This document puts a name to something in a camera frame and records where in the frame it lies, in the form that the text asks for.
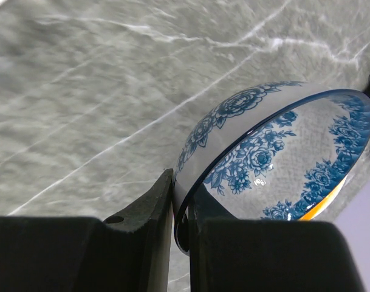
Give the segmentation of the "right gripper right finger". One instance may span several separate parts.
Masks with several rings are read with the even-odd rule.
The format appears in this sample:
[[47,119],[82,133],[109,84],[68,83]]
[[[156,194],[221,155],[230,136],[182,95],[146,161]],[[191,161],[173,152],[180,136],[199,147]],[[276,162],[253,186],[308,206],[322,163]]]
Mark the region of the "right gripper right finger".
[[363,291],[346,240],[323,221],[240,220],[206,190],[189,205],[192,291]]

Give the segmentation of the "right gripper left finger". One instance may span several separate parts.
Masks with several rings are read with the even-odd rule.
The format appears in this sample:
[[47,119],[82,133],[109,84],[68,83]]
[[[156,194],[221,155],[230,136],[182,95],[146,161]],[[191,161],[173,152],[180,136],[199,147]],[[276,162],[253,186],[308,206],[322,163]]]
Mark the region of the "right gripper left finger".
[[0,217],[0,291],[166,291],[172,177],[105,220]]

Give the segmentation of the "yellow bowl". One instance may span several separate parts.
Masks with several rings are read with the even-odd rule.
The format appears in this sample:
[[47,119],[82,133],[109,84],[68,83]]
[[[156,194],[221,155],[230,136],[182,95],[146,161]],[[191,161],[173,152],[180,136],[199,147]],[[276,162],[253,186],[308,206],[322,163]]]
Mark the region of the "yellow bowl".
[[320,213],[322,213],[337,197],[337,195],[340,193],[340,190],[345,184],[346,178],[343,178],[342,181],[318,204],[316,204],[314,207],[312,207],[308,212],[306,212],[301,218],[299,218],[299,221],[309,221],[314,219],[316,216],[318,216]]

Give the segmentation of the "white and blue floral bowl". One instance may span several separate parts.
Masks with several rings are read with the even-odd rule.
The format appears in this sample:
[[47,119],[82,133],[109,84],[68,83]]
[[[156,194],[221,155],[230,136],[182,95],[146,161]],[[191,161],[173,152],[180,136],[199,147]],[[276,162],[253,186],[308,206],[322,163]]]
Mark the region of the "white and blue floral bowl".
[[192,129],[177,159],[178,248],[190,252],[197,191],[238,219],[297,221],[350,177],[369,140],[370,98],[358,90],[278,81],[223,100]]

